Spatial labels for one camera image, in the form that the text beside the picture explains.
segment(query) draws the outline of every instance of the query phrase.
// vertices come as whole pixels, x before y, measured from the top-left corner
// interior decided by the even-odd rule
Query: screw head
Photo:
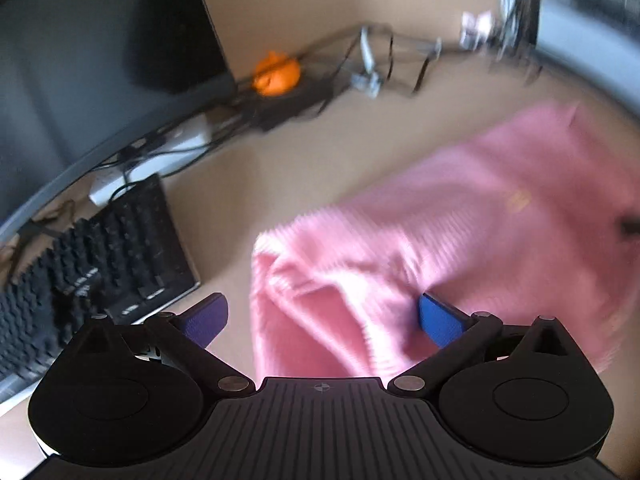
[[[241,392],[249,387],[249,381],[244,377],[229,375],[218,381],[218,387],[226,392]]]
[[[424,380],[415,375],[403,375],[395,378],[394,384],[397,388],[406,392],[417,392],[424,388]]]

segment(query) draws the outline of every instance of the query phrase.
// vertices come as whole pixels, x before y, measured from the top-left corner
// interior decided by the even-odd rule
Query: wire
[[[334,94],[331,97],[322,101],[322,104],[319,106],[318,110],[316,110],[315,112],[311,114],[298,115],[298,116],[292,117],[291,120],[298,121],[298,122],[306,122],[306,121],[311,121],[313,119],[318,118],[320,115],[324,113],[324,111],[329,107],[329,105],[334,102],[335,97],[336,95]]]
[[[122,171],[122,179],[124,180],[124,183],[129,184],[131,182],[131,180],[129,179],[129,171],[126,170],[124,165],[120,167],[120,170]]]
[[[394,59],[394,35],[391,34],[391,39],[389,40],[389,71],[386,73],[387,81],[391,79],[391,74],[394,71]]]
[[[233,126],[235,123],[241,121],[241,119],[242,117],[238,114],[226,121],[223,121],[222,123],[217,125],[216,129],[213,130],[212,135],[215,135],[216,133],[224,130],[228,126]],[[191,148],[181,148],[179,150],[165,150],[162,152],[151,152],[151,153],[146,153],[145,155],[137,155],[129,158],[127,160],[127,164],[132,164],[134,162],[145,162],[146,160],[152,160],[157,156],[176,155],[178,153],[199,152],[201,150],[206,150],[210,146],[210,144],[211,143],[208,142],[207,144],[201,144],[200,146],[193,146]],[[122,162],[107,162],[105,164],[100,164],[99,166],[96,166],[95,168],[92,169],[92,171],[106,170],[109,168],[122,168],[122,167],[123,167]],[[125,171],[122,171],[122,173],[123,173],[123,176],[125,177],[125,182],[126,182],[128,177],[128,172],[127,172],[127,176],[125,176]]]
[[[357,44],[360,42],[360,37],[357,37],[355,40],[351,41],[347,52],[345,52],[344,57],[342,58],[340,64],[338,65],[338,67],[334,70],[332,77],[336,78],[338,77],[338,74],[340,73],[340,70],[342,70],[342,67],[344,66],[345,63],[347,63],[347,61],[349,60],[349,58],[351,57],[351,53],[353,52],[353,49],[356,48]]]
[[[424,60],[424,63],[422,64],[422,68],[420,69],[420,73],[418,74],[418,81],[415,82],[415,86],[412,91],[412,94],[417,94],[422,88],[422,82],[424,81],[424,76],[427,73],[427,69],[429,67],[430,61],[431,59],[429,57]]]
[[[161,175],[161,177],[162,178],[169,178],[169,177],[177,175],[178,173],[183,172],[184,170],[187,170],[191,166],[194,166],[196,163],[200,162],[204,157],[209,155],[209,153],[214,152],[215,150],[217,150],[220,147],[222,147],[222,145],[225,142],[227,142],[228,140],[231,140],[235,136],[238,136],[240,133],[243,133],[246,127],[248,127],[247,124],[241,124],[239,126],[236,126],[235,128],[230,129],[229,132],[226,134],[226,136],[220,137],[219,139],[216,139],[216,140],[212,141],[210,143],[209,147],[207,148],[207,150],[204,153],[201,153],[196,158],[194,158],[193,160],[189,161],[188,164],[184,165],[183,167],[179,168],[178,170],[171,171],[169,173],[164,173],[164,174]]]
[[[135,187],[137,184],[139,184],[140,181],[139,180],[134,180],[132,182],[126,182],[124,184],[122,184],[122,186],[118,187],[116,189],[116,191],[114,191],[111,196],[109,197],[109,201],[107,202],[107,204],[111,204],[113,203],[114,200],[116,200],[116,198],[118,197],[118,195],[120,193],[122,193],[123,191],[129,190],[129,188],[131,187]]]
[[[325,38],[322,38],[321,40],[318,40],[318,41],[315,41],[313,43],[310,43],[304,49],[298,51],[295,54],[292,54],[291,56],[287,57],[286,59],[283,59],[282,61],[279,61],[278,63],[274,63],[274,64],[268,66],[267,68],[265,68],[261,72],[251,74],[250,76],[247,76],[245,78],[242,78],[242,79],[238,80],[237,85],[238,85],[239,88],[245,87],[247,85],[251,86],[251,84],[253,83],[255,77],[268,74],[269,72],[272,72],[273,70],[281,68],[281,67],[289,64],[292,59],[295,59],[297,61],[303,61],[308,56],[311,56],[313,53],[317,52],[318,50],[322,50],[323,48],[326,48],[326,47],[334,44],[336,41],[345,40],[347,38],[352,38],[354,35],[357,35],[356,42],[360,41],[359,34],[362,31],[362,28],[363,27],[372,27],[373,25],[374,24],[372,24],[372,23],[362,23],[360,25],[353,25],[351,27],[343,28],[343,29],[339,30],[338,32],[335,32],[335,33],[333,33],[333,34],[331,34],[331,35],[329,35],[329,36],[327,36]]]

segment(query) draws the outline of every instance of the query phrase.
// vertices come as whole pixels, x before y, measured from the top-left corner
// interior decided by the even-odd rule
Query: white power strip
[[[144,180],[154,173],[166,174],[180,170],[193,159],[200,156],[206,150],[193,150],[185,153],[167,153],[153,156],[157,152],[173,152],[177,150],[190,150],[199,146],[206,146],[211,142],[212,124],[205,114],[200,114],[185,121],[168,134],[167,142],[154,152],[150,152],[146,160],[140,162],[129,171],[129,180],[135,182]],[[99,171],[91,186],[89,197],[99,206],[105,206],[113,193],[120,186],[124,186],[124,176],[118,169]]]

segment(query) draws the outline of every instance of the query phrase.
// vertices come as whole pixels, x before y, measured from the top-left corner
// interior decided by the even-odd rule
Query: orange ball
[[[271,51],[255,68],[254,89],[265,97],[283,95],[295,88],[300,74],[300,63],[296,59]]]

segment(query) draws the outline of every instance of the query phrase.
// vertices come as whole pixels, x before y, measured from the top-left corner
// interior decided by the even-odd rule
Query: black keyboard
[[[39,380],[91,316],[131,324],[197,285],[159,177],[136,184],[0,294],[0,403]]]

